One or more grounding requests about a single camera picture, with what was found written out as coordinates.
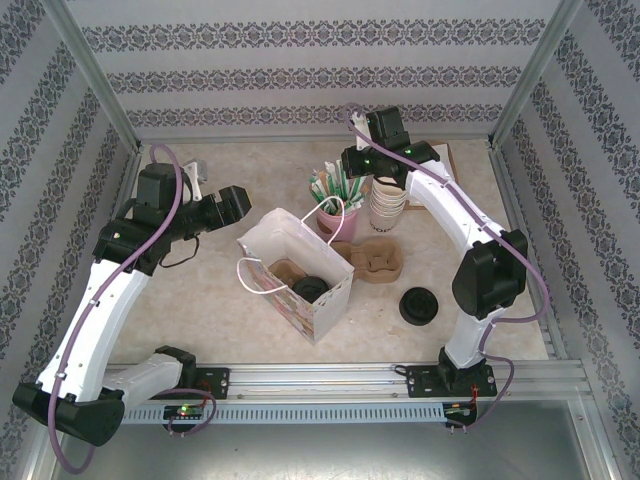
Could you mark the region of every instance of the brown cup holder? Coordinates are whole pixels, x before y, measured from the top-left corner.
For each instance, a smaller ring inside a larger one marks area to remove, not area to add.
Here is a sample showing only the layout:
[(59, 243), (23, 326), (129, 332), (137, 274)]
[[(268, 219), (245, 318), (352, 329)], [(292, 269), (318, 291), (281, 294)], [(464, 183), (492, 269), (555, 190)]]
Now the brown cup holder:
[(353, 278), (360, 278), (368, 283), (395, 282), (404, 266), (402, 250), (393, 238), (373, 237), (358, 246), (334, 242), (331, 246), (353, 265)]

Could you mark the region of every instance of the black lid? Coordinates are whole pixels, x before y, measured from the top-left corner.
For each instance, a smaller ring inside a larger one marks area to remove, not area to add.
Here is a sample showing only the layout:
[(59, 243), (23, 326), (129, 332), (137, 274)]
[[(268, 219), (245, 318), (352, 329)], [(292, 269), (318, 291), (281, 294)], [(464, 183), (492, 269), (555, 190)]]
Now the black lid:
[(413, 287), (400, 300), (400, 315), (411, 325), (427, 325), (438, 313), (438, 299), (426, 288)]
[(327, 282), (313, 275), (301, 278), (293, 284), (293, 291), (309, 303), (315, 302), (327, 290), (329, 290)]

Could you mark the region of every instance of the damask wallpaper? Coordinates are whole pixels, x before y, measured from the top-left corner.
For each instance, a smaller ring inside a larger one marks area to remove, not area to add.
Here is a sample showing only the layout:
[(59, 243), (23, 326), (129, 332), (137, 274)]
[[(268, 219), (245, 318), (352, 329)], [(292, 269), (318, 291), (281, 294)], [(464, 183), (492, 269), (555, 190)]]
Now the damask wallpaper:
[(344, 134), (349, 101), (415, 134), (488, 134), (558, 0), (68, 3), (143, 139)]
[(0, 6), (0, 478), (32, 424), (11, 404), (71, 320), (129, 153), (34, 0)]
[(623, 478), (640, 477), (639, 4), (584, 3), (503, 145)]

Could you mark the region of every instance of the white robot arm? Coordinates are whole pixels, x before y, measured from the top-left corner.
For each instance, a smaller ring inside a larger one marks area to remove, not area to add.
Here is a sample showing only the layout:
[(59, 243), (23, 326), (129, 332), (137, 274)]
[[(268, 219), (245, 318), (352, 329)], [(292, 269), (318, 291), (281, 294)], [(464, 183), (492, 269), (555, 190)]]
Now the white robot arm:
[[(504, 314), (505, 308), (525, 288), (524, 265), (487, 230), (525, 258), (527, 240), (519, 230), (506, 232), (488, 218), (455, 183), (428, 143), (411, 144), (397, 107), (366, 116), (355, 113), (351, 119), (359, 135), (357, 144), (342, 153), (347, 175), (373, 174), (393, 178), (431, 212), (460, 253), (460, 268), (452, 282), (460, 312), (453, 336), (440, 352), (438, 365), (439, 376), (451, 392), (458, 385), (472, 382), (472, 377), (482, 371), (486, 360), (481, 346), (487, 328)], [(419, 164), (432, 175), (372, 148), (365, 138), (396, 156)]]
[[(89, 313), (63, 369), (64, 381), (56, 408), (58, 430), (101, 446), (113, 436), (126, 411), (164, 390), (195, 386), (195, 357), (168, 346), (157, 349), (145, 362), (123, 372), (105, 375), (105, 370), (131, 306), (170, 252), (171, 243), (194, 238), (198, 242), (201, 232), (235, 223), (251, 208), (246, 191), (237, 186), (222, 189), (220, 201), (216, 201), (213, 194), (203, 197), (198, 187), (206, 177), (202, 166), (206, 164), (185, 164), (182, 180), (186, 194), (169, 227), (129, 269), (115, 277)], [(57, 372), (62, 352), (82, 311), (93, 302), (96, 290), (105, 280), (157, 230), (167, 217), (175, 195), (174, 168), (162, 163), (147, 165), (138, 177), (136, 198), (100, 231), (89, 282), (62, 344), (37, 381), (20, 383), (13, 395), (13, 403), (40, 423), (48, 423), (47, 405), (54, 381), (60, 375)], [(132, 217), (125, 218), (130, 209), (133, 209)]]

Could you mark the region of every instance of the white string handle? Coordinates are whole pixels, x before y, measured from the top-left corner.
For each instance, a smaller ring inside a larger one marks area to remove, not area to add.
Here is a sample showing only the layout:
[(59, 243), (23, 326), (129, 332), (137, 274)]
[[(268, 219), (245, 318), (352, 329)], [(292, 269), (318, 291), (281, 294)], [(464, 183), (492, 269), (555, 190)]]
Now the white string handle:
[(242, 257), (240, 260), (238, 260), (238, 263), (236, 263), (236, 273), (238, 274), (238, 280), (240, 280), (240, 283), (242, 284), (242, 286), (248, 291), (250, 291), (251, 293), (255, 293), (256, 295), (267, 295), (268, 293), (277, 292), (278, 290), (284, 290), (285, 288), (287, 288), (286, 285), (281, 285), (277, 288), (272, 288), (271, 290), (254, 290), (249, 285), (244, 283), (244, 280), (242, 280), (242, 276), (240, 275), (240, 264), (242, 263), (243, 260), (249, 260), (252, 262), (260, 262), (260, 263), (262, 263), (262, 260), (260, 260), (259, 258)]
[(307, 218), (309, 218), (313, 214), (313, 212), (315, 212), (317, 209), (319, 209), (322, 205), (324, 205), (326, 202), (328, 202), (332, 198), (335, 198), (336, 200), (338, 200), (338, 202), (340, 202), (340, 207), (341, 207), (340, 208), (340, 217), (341, 218), (340, 218), (340, 225), (338, 226), (338, 229), (333, 234), (333, 237), (331, 237), (329, 239), (329, 241), (327, 242), (327, 245), (331, 245), (331, 242), (333, 242), (333, 239), (338, 236), (338, 233), (340, 233), (340, 230), (342, 229), (342, 225), (344, 224), (344, 202), (342, 201), (342, 199), (340, 197), (338, 197), (337, 195), (331, 195), (330, 197), (325, 198), (318, 205), (316, 205), (316, 207), (313, 210), (311, 210), (304, 217), (302, 217), (302, 220), (300, 220), (302, 223), (304, 223), (305, 220)]

